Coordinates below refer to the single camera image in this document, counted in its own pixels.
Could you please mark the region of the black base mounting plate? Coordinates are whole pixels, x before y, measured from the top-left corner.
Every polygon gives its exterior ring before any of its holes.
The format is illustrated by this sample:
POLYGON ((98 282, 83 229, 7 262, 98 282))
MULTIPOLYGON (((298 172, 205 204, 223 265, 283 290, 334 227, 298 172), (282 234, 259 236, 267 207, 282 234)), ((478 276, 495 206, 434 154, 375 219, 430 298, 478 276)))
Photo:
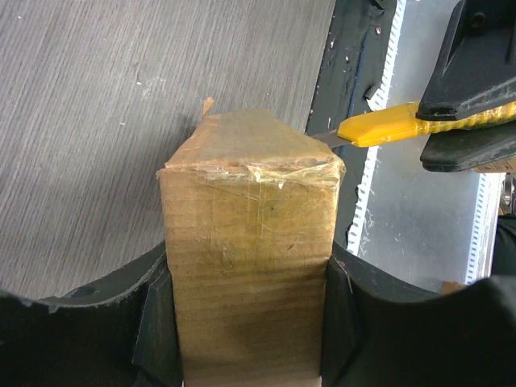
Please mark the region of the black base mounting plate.
POLYGON ((369 111, 380 87, 395 1, 337 1, 322 55, 306 134, 336 129, 369 111))

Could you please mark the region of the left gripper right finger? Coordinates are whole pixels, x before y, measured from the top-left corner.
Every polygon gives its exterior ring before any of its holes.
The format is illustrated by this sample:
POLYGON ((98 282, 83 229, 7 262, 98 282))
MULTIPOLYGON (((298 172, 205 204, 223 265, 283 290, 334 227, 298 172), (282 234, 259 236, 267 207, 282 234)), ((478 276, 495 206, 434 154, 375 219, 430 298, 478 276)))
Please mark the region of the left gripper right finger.
POLYGON ((515 279, 440 295, 335 245, 322 345, 325 386, 512 386, 515 279))

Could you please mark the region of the brown cardboard express box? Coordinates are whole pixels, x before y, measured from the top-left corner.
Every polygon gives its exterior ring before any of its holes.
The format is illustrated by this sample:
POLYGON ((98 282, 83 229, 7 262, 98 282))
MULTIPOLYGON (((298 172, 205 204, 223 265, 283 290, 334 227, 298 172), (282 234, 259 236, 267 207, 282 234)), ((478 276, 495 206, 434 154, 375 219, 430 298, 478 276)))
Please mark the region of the brown cardboard express box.
POLYGON ((269 110, 210 108, 157 173, 184 382, 319 386, 344 163, 269 110))

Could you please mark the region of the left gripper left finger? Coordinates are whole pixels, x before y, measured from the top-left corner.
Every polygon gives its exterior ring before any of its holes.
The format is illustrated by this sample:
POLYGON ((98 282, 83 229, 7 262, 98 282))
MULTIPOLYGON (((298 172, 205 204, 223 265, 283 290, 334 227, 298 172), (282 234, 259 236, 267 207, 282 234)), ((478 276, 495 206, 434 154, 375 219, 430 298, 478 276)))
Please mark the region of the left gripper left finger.
POLYGON ((180 386, 165 245, 61 298, 1 293, 3 386, 180 386))

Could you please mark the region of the yellow utility knife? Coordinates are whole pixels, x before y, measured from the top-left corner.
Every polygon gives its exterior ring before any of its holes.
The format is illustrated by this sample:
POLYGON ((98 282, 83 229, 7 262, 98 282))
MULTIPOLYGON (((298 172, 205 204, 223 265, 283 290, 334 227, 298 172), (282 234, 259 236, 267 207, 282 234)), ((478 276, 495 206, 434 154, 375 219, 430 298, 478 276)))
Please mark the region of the yellow utility knife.
MULTIPOLYGON (((393 139, 384 144, 450 130, 494 127, 515 120, 514 102, 485 110, 457 121, 426 121, 417 119, 417 110, 417 102, 386 108, 385 111, 393 114, 393 116, 389 120, 382 119, 381 128, 386 129, 387 133, 393 136, 393 139)), ((366 148, 365 145, 360 144, 360 141, 365 139, 365 133, 368 131, 365 128, 365 114, 345 119, 337 129, 314 135, 313 138, 325 143, 329 148, 336 148, 345 144, 366 148)))

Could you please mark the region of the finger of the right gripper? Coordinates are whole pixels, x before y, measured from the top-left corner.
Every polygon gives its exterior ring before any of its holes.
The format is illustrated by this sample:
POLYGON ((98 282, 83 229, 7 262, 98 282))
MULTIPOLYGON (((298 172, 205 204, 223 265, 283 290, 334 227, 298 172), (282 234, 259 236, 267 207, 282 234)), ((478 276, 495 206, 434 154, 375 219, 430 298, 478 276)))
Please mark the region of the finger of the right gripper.
POLYGON ((425 170, 453 173, 515 156, 515 123, 430 135, 420 160, 425 170))
POLYGON ((459 1, 416 117, 460 120, 514 101, 515 2, 459 1))

